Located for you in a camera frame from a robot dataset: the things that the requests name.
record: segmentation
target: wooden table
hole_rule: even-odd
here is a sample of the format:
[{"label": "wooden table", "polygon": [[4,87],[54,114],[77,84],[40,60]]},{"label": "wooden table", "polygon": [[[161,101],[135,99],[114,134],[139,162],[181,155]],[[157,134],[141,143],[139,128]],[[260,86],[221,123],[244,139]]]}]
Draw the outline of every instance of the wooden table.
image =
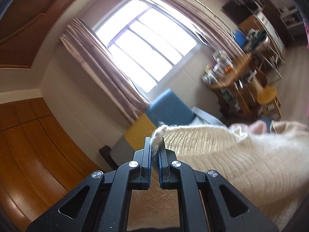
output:
[{"label": "wooden table", "polygon": [[244,97],[238,90],[237,85],[235,84],[235,82],[239,80],[241,75],[249,68],[249,63],[251,62],[251,60],[251,53],[234,58],[234,68],[229,73],[227,73],[224,78],[219,79],[217,84],[207,86],[217,95],[219,105],[221,109],[224,110],[226,113],[229,112],[230,107],[222,96],[221,89],[225,88],[228,89],[238,101],[239,107],[241,108],[241,112],[239,113],[239,115],[245,118],[252,117],[252,111],[249,109]]}]

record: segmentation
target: window frame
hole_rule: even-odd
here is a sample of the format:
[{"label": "window frame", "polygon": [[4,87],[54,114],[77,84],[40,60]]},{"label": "window frame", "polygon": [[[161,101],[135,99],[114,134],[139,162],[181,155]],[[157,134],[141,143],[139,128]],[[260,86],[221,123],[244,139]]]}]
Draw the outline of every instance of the window frame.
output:
[{"label": "window frame", "polygon": [[[107,22],[111,17],[113,17],[121,8],[123,8],[126,4],[128,4],[130,1],[132,0],[124,0],[122,3],[119,4],[119,6],[117,6],[117,8],[115,10],[113,10],[109,16],[107,16],[106,18],[103,18],[103,20],[100,22],[100,24],[98,25],[98,27],[96,27],[95,33],[103,26],[103,24],[105,22]],[[116,36],[114,36],[112,38],[112,40],[109,41],[109,43],[107,44],[106,48],[108,49],[111,45],[115,45],[116,47],[118,47],[120,50],[123,51],[123,49],[118,46],[115,42],[117,41],[117,39],[119,37],[122,36],[122,34],[126,31],[129,30],[130,32],[132,32],[133,34],[135,34],[137,37],[139,37],[141,40],[143,40],[146,44],[148,44],[154,51],[156,51],[158,54],[160,54],[170,65],[172,65],[172,69],[160,80],[157,81],[148,71],[145,70],[145,68],[143,68],[139,63],[137,63],[133,58],[131,58],[140,68],[142,68],[147,74],[150,75],[150,77],[157,83],[156,86],[154,86],[149,92],[144,91],[136,82],[132,81],[133,84],[135,85],[135,87],[137,88],[137,90],[145,97],[148,98],[151,94],[153,94],[153,91],[158,90],[158,87],[161,87],[161,85],[166,84],[167,81],[167,77],[171,78],[171,75],[175,75],[178,70],[181,69],[181,67],[184,66],[185,63],[187,63],[188,61],[188,57],[192,58],[193,57],[193,53],[196,53],[198,50],[201,49],[201,45],[204,45],[204,43],[200,40],[200,38],[194,34],[194,32],[190,29],[188,29],[188,27],[186,27],[184,24],[182,24],[180,21],[178,21],[177,19],[175,19],[174,17],[172,17],[168,11],[163,8],[162,6],[160,6],[159,4],[151,1],[151,0],[139,0],[141,2],[146,3],[149,7],[143,11],[142,13],[140,13],[139,15],[137,15],[132,21],[130,21],[124,28],[122,28],[117,34]],[[174,46],[172,46],[180,55],[181,55],[181,60],[179,60],[178,63],[173,64],[167,57],[165,57],[165,55],[163,55],[158,49],[156,49],[153,45],[151,45],[148,41],[146,41],[144,38],[142,38],[139,34],[137,34],[136,32],[134,32],[133,30],[130,29],[131,24],[133,24],[134,22],[138,21],[139,23],[142,23],[138,20],[139,17],[141,17],[143,14],[145,14],[148,10],[150,9],[155,9],[158,12],[160,12],[161,14],[167,16],[170,20],[172,20],[173,22],[175,22],[178,26],[180,26],[189,36],[191,36],[195,41],[196,41],[196,46],[194,46],[186,55],[181,54]]]}]

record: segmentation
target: curtain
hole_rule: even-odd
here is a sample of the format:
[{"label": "curtain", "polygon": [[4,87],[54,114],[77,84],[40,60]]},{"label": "curtain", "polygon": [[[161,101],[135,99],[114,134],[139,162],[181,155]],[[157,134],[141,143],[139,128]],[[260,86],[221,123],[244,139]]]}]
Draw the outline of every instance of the curtain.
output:
[{"label": "curtain", "polygon": [[218,24],[215,18],[188,0],[161,0],[165,5],[162,2],[160,3],[160,0],[152,1],[165,8],[173,17],[185,24],[189,29],[199,33],[214,49],[225,50],[231,58],[244,53],[230,34]]},{"label": "curtain", "polygon": [[77,18],[73,19],[60,39],[130,124],[145,112],[149,106],[148,102],[140,95],[130,78],[117,66],[107,48],[86,25]]}]

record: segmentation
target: sofa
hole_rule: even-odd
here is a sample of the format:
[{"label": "sofa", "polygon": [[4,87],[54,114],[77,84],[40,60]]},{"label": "sofa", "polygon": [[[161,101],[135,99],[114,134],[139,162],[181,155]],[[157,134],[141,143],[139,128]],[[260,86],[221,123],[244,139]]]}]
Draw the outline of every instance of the sofa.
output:
[{"label": "sofa", "polygon": [[145,137],[151,136],[162,123],[166,125],[224,125],[216,117],[193,107],[190,109],[171,89],[160,94],[144,114],[111,149],[109,155],[120,166],[132,160],[134,152],[144,148]]}]

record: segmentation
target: silver screw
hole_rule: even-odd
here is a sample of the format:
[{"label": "silver screw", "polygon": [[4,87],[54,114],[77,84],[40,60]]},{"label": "silver screw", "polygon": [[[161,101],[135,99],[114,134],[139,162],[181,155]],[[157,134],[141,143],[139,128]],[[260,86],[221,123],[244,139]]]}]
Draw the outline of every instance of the silver screw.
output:
[{"label": "silver screw", "polygon": [[209,170],[208,175],[211,176],[211,177],[217,177],[218,172],[216,170]]},{"label": "silver screw", "polygon": [[95,171],[95,172],[92,173],[91,177],[94,178],[94,179],[98,179],[98,178],[101,178],[102,175],[103,175],[102,172],[100,172],[100,171]]},{"label": "silver screw", "polygon": [[137,167],[138,166],[138,162],[133,160],[129,162],[129,167]]},{"label": "silver screw", "polygon": [[173,165],[174,167],[180,167],[180,166],[181,166],[181,162],[178,161],[178,160],[174,160],[174,161],[172,162],[172,165]]}]

